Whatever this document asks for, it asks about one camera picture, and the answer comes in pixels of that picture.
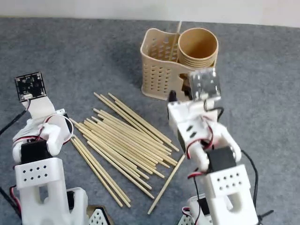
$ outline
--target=white wall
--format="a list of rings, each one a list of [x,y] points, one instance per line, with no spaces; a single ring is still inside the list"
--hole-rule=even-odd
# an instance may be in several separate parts
[[[183,20],[300,27],[300,0],[0,0],[1,16]]]

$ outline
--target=cup rim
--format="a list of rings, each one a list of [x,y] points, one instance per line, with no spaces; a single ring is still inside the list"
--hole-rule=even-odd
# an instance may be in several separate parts
[[[205,30],[205,31],[208,31],[210,34],[213,35],[213,37],[214,37],[214,38],[216,39],[216,41],[217,41],[217,47],[216,47],[215,51],[214,51],[210,56],[199,59],[199,58],[194,58],[194,57],[188,56],[187,54],[185,54],[185,53],[182,51],[181,46],[180,46],[180,40],[181,40],[181,37],[182,37],[182,35],[183,35],[184,33],[188,32],[188,31],[190,31],[190,30]],[[178,46],[178,49],[179,49],[179,51],[180,51],[181,54],[183,54],[183,55],[184,55],[185,57],[187,57],[188,59],[196,60],[196,61],[197,61],[197,60],[206,60],[206,59],[209,59],[209,58],[212,57],[216,52],[218,52],[218,49],[219,49],[219,42],[218,42],[218,39],[217,39],[216,35],[214,35],[210,30],[205,29],[205,28],[201,28],[201,27],[194,27],[194,28],[190,28],[190,29],[188,29],[188,30],[185,30],[185,31],[179,36],[177,46]]]

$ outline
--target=beige plastic basket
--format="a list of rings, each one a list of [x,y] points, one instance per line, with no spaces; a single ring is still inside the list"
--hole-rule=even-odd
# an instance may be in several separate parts
[[[169,92],[174,90],[178,100],[188,100],[184,92],[189,86],[187,74],[195,69],[176,62],[178,36],[155,28],[147,30],[141,46],[144,95],[167,100]],[[173,43],[173,56],[169,61]]]

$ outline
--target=bamboo skewer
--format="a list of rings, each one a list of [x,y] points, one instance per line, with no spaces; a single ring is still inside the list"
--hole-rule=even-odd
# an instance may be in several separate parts
[[[148,143],[154,145],[155,147],[159,146],[159,147],[167,150],[168,152],[172,152],[171,149],[169,149],[168,147],[164,146],[162,143],[157,142],[157,141],[153,141],[153,139],[151,137],[149,137],[147,134],[142,133],[139,130],[136,130],[135,128],[129,126],[128,124],[126,124],[123,121],[119,120],[118,118],[112,116],[111,114],[105,112],[104,110],[99,111],[97,109],[94,109],[94,111],[98,113],[98,117],[100,117],[100,118],[102,118],[104,120],[107,119],[110,122],[113,122],[113,123],[117,124],[118,126],[121,126],[122,128],[130,130],[131,132],[134,132],[136,135],[141,136],[144,139],[147,139]]]
[[[114,148],[113,150],[114,151],[116,151],[118,154],[120,154],[120,155],[122,155],[124,158],[126,158],[126,159],[128,159],[129,161],[132,161],[131,159],[130,159],[130,157],[127,157],[127,156],[124,156],[123,154],[122,154],[122,152],[120,152],[120,151],[118,151],[118,147],[114,144],[114,143],[112,143],[112,142],[110,142],[109,140],[107,140],[107,139],[105,139],[104,137],[102,137],[102,136],[99,136],[99,135],[97,135],[97,134],[95,134],[97,137],[99,137],[103,142],[105,142],[109,147],[111,147],[111,148]],[[139,171],[138,169],[137,169],[137,166],[135,165],[135,164],[133,164],[135,167],[131,167],[130,169],[132,170],[132,171],[134,171],[134,172],[136,172],[137,174],[138,174],[138,177],[141,175],[141,176],[143,176],[144,178],[146,178],[147,180],[149,179],[149,177],[146,175],[146,174],[144,174],[143,172],[141,172],[141,171]]]
[[[164,134],[162,134],[160,131],[158,131],[156,128],[154,128],[150,123],[148,123],[146,120],[144,120],[141,116],[139,116],[137,113],[135,113],[132,109],[130,109],[127,105],[125,105],[123,102],[121,102],[118,98],[116,98],[111,93],[108,93],[108,95],[115,100],[115,103],[124,111],[126,111],[130,116],[135,118],[138,122],[140,122],[142,125],[144,125],[148,130],[150,130],[152,133],[154,133],[159,139],[165,141],[165,142],[171,142],[171,140],[166,137]]]
[[[91,157],[91,159],[94,161],[94,163],[97,165],[98,170],[100,170],[103,173],[103,177],[107,180],[107,182],[110,182],[110,185],[115,186],[116,189],[120,192],[120,194],[126,199],[126,201],[129,203],[130,199],[128,196],[123,192],[123,190],[119,187],[119,185],[111,178],[111,176],[106,172],[106,170],[102,167],[102,165],[95,159],[95,157],[90,153],[90,151],[85,147],[85,145],[80,141],[80,139],[76,136],[73,135],[73,137],[77,140],[79,145],[85,150],[85,152]]]
[[[139,135],[134,134],[133,132],[131,132],[130,130],[126,130],[125,128],[116,125],[115,123],[111,122],[110,120],[104,119],[103,122],[105,124],[107,124],[108,126],[114,128],[115,130],[117,130],[118,132],[122,132],[124,135],[126,135],[128,138],[135,140],[136,142],[138,142],[139,144],[144,144],[145,146],[147,146],[149,149],[155,148],[157,150],[159,150],[160,152],[164,153],[165,155],[170,155],[171,153],[168,152],[167,150],[160,148],[160,147],[154,147],[153,144],[148,143],[147,139],[141,139],[139,137]]]
[[[142,165],[139,165],[139,167],[141,167],[143,170],[147,171],[147,169],[153,173],[155,173],[157,176],[161,177],[161,178],[165,178],[164,175],[162,175],[160,172],[156,171],[155,169],[153,169],[152,167],[150,166],[142,166]]]
[[[88,136],[84,135],[84,138],[86,138],[88,141],[93,142],[94,144],[96,144],[99,148],[98,150],[100,150],[103,154],[101,156],[103,156],[107,161],[109,162],[113,162],[115,163],[118,167],[120,167],[122,170],[124,170],[125,172],[127,172],[128,174],[130,174],[133,178],[135,178],[137,181],[139,181],[141,184],[143,184],[146,188],[148,188],[149,190],[152,190],[152,187],[147,184],[145,181],[143,181],[141,178],[139,178],[138,176],[136,176],[134,173],[132,173],[129,169],[127,169],[124,165],[122,165],[121,163],[119,163],[118,161],[116,161],[114,159],[114,157],[112,155],[110,155],[108,153],[108,151],[106,151],[107,146],[104,143],[100,143],[99,141],[93,141],[92,138],[89,138]]]
[[[136,159],[143,165],[149,165],[150,167],[156,169],[156,163],[158,163],[158,161],[153,160],[153,162],[155,162],[155,163],[153,163],[152,161],[148,160],[146,157],[144,157],[139,152],[128,148],[128,146],[125,143],[121,142],[115,136],[109,135],[108,133],[99,132],[99,129],[97,129],[95,127],[93,127],[92,130],[94,131],[92,133],[94,133],[97,137],[99,137],[104,142],[108,143],[109,145],[113,146],[114,150],[118,150],[118,151],[127,153],[127,155],[132,156],[134,159]]]
[[[158,137],[156,137],[154,134],[152,134],[149,130],[147,130],[145,127],[143,127],[141,124],[136,122],[134,119],[132,119],[129,115],[127,115],[122,109],[120,109],[116,104],[114,104],[112,101],[107,99],[103,95],[98,95],[94,92],[94,95],[99,98],[103,103],[107,104],[109,107],[111,107],[117,114],[119,114],[121,117],[123,117],[126,121],[128,121],[130,124],[134,124],[134,127],[136,127],[138,130],[142,130],[142,132],[147,133],[149,136],[151,136],[154,140],[163,143]]]
[[[78,123],[75,122],[75,127],[79,129],[79,131],[85,135],[89,135],[90,137],[95,136],[93,133],[91,133],[89,130],[86,130],[85,128],[81,127]],[[143,170],[145,170],[146,172],[153,174],[155,173],[156,175],[158,175],[161,178],[164,178],[164,175],[162,175],[161,173],[157,172],[155,169],[151,168],[150,166],[143,166],[141,164],[139,164],[138,162],[136,162],[136,164],[142,168]]]
[[[156,204],[158,203],[158,201],[160,200],[161,196],[163,195],[163,193],[165,192],[166,188],[168,187],[169,183],[171,182],[174,174],[176,173],[176,171],[178,170],[178,168],[180,167],[181,163],[183,162],[185,158],[185,155],[182,155],[180,160],[178,161],[178,164],[175,166],[174,170],[172,171],[172,173],[170,174],[169,178],[167,179],[166,183],[164,184],[163,188],[161,189],[161,191],[159,192],[158,196],[156,197],[156,199],[154,200],[153,204],[151,205],[149,211],[148,211],[148,215],[153,211],[154,207],[156,206]]]
[[[180,33],[181,24],[182,24],[182,21],[179,21],[179,23],[177,25],[176,35],[175,35],[173,43],[172,43],[172,48],[171,48],[171,51],[170,51],[169,61],[171,61],[171,59],[173,58],[173,51],[174,51],[175,43],[178,42],[178,37],[180,35],[179,33]]]
[[[75,146],[75,148],[78,150],[78,152],[80,153],[80,155],[84,158],[84,160],[86,161],[86,163],[90,166],[91,170],[95,173],[95,175],[98,177],[98,179],[101,181],[101,183],[103,184],[103,186],[108,190],[108,192],[111,194],[111,196],[115,199],[115,201],[118,203],[118,205],[120,207],[123,207],[123,204],[121,203],[121,201],[117,198],[117,196],[115,195],[115,193],[111,190],[111,188],[107,185],[107,183],[103,180],[103,178],[100,176],[100,174],[98,173],[98,171],[95,169],[95,167],[93,166],[93,164],[88,160],[88,158],[85,156],[85,154],[81,151],[79,145],[77,143],[74,142],[74,140],[71,139],[72,144]]]
[[[159,152],[156,149],[152,149],[153,150],[153,152],[152,152],[151,150],[147,149],[146,147],[144,147],[144,146],[142,146],[142,145],[140,145],[140,144],[132,141],[130,138],[126,137],[122,133],[120,133],[120,132],[112,129],[111,127],[109,127],[107,124],[105,124],[103,122],[99,122],[98,125],[105,127],[105,129],[107,129],[107,130],[109,130],[111,132],[114,132],[115,134],[117,134],[117,136],[120,139],[122,139],[122,140],[124,140],[126,142],[129,142],[131,145],[133,145],[133,146],[135,146],[135,147],[137,147],[139,149],[144,150],[145,154],[151,155],[152,157],[154,157],[158,161],[158,163],[162,162],[163,159],[164,159],[165,161],[167,161],[168,163],[170,163],[172,165],[176,165],[177,164],[177,162],[174,159],[172,159],[171,157],[162,154],[161,152]]]
[[[112,116],[111,114],[105,112],[104,110],[100,110],[100,111],[97,110],[97,109],[93,109],[93,110],[94,110],[95,112],[98,113],[98,117],[100,117],[100,118],[102,118],[102,119],[109,119],[109,120],[111,120],[111,121],[113,121],[113,122],[115,122],[115,123],[121,125],[122,127],[125,127],[125,128],[127,128],[127,129],[129,129],[129,130],[131,130],[131,131],[133,131],[133,132],[139,134],[139,135],[142,135],[144,138],[148,139],[149,141],[154,142],[155,144],[160,144],[160,145],[164,146],[162,142],[158,142],[158,141],[154,140],[154,139],[153,139],[152,137],[150,137],[148,134],[146,134],[146,133],[144,133],[144,132],[142,132],[142,131],[140,131],[140,130],[138,130],[138,129],[136,129],[136,128],[130,126],[130,125],[128,125],[127,123],[125,123],[125,122],[119,120],[118,118]]]
[[[96,142],[98,144],[104,145],[105,147],[108,147],[105,143],[100,142],[100,140],[98,140],[97,136],[95,136],[94,134],[92,134],[89,130],[86,130],[85,128],[81,127],[78,123],[76,123],[75,121],[71,120],[73,123],[75,123],[75,127],[77,127],[79,129],[79,131],[85,135],[83,135],[84,138],[89,139],[93,142]],[[151,186],[149,186],[147,183],[145,183],[143,180],[141,180],[139,178],[139,174],[137,174],[136,172],[134,172],[134,170],[132,170],[131,168],[125,167],[122,163],[120,163],[119,161],[115,161],[115,163],[117,165],[119,165],[123,170],[125,170],[127,173],[129,173],[131,176],[133,176],[134,178],[136,178],[138,181],[141,181],[142,184],[145,184],[148,188],[151,188]]]
[[[148,166],[148,165],[141,165],[140,163],[136,163],[137,166],[139,166],[140,168],[142,168],[143,170],[145,170],[146,172],[152,174],[155,173],[157,176],[161,177],[161,178],[165,178],[164,175],[162,175],[160,172],[156,171],[154,168]]]
[[[111,161],[109,158],[107,158],[92,142],[88,141],[88,144],[97,151],[100,155],[102,155],[107,161],[109,161],[117,170],[119,170],[126,178],[128,178],[131,182],[133,182],[137,187],[139,187],[146,195],[148,195],[150,198],[154,199],[154,196],[147,191],[143,186],[141,186],[137,181],[135,181],[132,177],[130,177],[127,173],[125,173],[118,165],[116,165],[113,161]]]
[[[120,163],[127,165],[131,171],[133,171],[134,169],[137,168],[136,165],[134,165],[132,162],[130,162],[129,160],[127,160],[126,158],[124,158],[122,155],[118,154],[118,153],[114,153],[113,149],[111,148],[107,148],[107,150],[109,151],[109,154],[113,154],[114,158],[119,161]]]
[[[91,120],[86,122],[86,124],[88,124],[88,123],[93,124],[94,127],[96,127],[96,131],[101,130],[101,131],[99,132],[98,135],[96,134],[97,136],[100,135],[100,136],[99,136],[100,138],[101,138],[102,136],[105,136],[105,137],[108,138],[108,139],[113,139],[115,142],[119,143],[120,145],[122,145],[122,143],[123,143],[122,146],[123,146],[124,148],[126,148],[128,151],[133,152],[133,153],[136,153],[136,154],[138,154],[139,156],[142,156],[142,157],[144,157],[145,159],[151,161],[151,162],[154,164],[154,166],[158,163],[158,161],[157,161],[156,159],[154,159],[153,157],[148,157],[148,155],[146,155],[144,152],[142,152],[142,151],[136,149],[136,148],[135,148],[134,146],[132,146],[131,144],[124,142],[122,139],[116,138],[114,134],[110,133],[109,131],[107,131],[106,129],[104,129],[104,128],[103,128],[102,126],[100,126],[99,124],[96,124],[95,122],[93,122],[93,121],[91,121]]]

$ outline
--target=ventilation holes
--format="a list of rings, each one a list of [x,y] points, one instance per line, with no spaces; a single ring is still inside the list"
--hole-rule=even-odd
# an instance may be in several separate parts
[[[190,138],[194,137],[196,134],[197,134],[197,132],[193,132],[193,133],[190,135]]]
[[[187,128],[187,131],[190,131],[192,128],[193,128],[193,126],[192,126],[192,125],[191,125],[191,126],[189,126],[189,127]]]

